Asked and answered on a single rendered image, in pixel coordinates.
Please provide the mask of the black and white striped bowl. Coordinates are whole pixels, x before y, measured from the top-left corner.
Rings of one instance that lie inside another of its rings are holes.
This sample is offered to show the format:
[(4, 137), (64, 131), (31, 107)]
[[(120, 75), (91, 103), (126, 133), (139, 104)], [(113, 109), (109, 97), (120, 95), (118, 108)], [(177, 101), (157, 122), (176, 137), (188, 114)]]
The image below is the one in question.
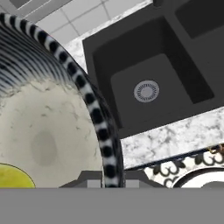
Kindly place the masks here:
[(26, 172), (35, 188), (82, 171), (124, 185), (121, 143), (97, 88), (57, 40), (8, 13), (0, 13), (0, 164)]

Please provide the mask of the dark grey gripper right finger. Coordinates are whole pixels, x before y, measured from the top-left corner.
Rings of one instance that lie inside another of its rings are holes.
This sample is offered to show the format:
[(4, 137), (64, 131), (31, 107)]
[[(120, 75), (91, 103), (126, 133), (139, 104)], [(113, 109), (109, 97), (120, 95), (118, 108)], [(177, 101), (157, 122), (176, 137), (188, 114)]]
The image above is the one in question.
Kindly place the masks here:
[(145, 187), (155, 187), (164, 188), (163, 185), (158, 182), (151, 180), (147, 177), (144, 171), (126, 171), (125, 172), (125, 186), (127, 188), (145, 188)]

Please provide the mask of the white round black-rimmed object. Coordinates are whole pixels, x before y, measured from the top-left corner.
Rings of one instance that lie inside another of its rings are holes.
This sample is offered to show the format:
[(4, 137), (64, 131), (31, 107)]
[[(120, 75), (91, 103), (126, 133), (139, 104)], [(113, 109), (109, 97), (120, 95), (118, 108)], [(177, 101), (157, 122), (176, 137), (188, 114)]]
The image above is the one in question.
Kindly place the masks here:
[(177, 178), (172, 188), (224, 188), (224, 167), (206, 167)]

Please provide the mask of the grey window frame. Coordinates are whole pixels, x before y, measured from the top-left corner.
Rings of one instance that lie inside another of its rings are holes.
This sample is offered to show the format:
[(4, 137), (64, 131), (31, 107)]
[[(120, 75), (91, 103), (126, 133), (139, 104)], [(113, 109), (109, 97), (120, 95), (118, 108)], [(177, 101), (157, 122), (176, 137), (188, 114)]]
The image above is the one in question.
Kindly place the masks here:
[(0, 0), (0, 12), (17, 15), (34, 23), (72, 0)]

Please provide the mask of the yellow lemon wedge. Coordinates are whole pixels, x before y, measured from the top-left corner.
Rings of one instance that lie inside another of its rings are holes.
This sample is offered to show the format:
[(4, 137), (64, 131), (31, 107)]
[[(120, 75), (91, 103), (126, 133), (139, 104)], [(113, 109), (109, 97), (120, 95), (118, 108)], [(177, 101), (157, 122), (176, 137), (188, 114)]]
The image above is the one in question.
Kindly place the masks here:
[(10, 164), (0, 164), (0, 188), (35, 188), (32, 178)]

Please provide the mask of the black double sink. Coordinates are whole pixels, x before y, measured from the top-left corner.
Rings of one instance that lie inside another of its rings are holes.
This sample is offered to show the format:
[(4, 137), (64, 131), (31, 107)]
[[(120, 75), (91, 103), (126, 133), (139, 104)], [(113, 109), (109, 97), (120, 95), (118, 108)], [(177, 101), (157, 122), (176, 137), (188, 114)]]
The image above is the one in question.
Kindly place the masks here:
[(83, 48), (121, 138), (224, 107), (224, 0), (153, 0)]

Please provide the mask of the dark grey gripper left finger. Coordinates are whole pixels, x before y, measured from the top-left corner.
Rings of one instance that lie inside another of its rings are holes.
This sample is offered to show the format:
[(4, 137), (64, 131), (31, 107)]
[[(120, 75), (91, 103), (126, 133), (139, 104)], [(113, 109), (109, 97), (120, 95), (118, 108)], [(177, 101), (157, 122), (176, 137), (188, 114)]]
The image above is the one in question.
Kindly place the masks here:
[(82, 171), (79, 177), (61, 186), (61, 188), (101, 188), (101, 171)]

